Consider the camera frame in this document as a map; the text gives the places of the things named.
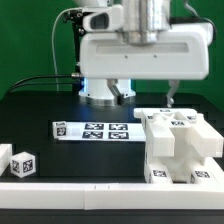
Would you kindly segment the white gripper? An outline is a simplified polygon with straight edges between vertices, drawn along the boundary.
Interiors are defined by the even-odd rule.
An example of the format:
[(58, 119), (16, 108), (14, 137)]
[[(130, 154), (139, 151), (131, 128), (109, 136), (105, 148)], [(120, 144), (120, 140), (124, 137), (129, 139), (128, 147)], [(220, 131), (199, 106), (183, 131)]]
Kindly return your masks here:
[(209, 23), (174, 24), (146, 45), (127, 44), (120, 33), (89, 33), (81, 41), (80, 71), (89, 79), (108, 79), (117, 105), (124, 102), (117, 79), (170, 80), (166, 97), (171, 108), (178, 80), (202, 80), (208, 75), (212, 39)]

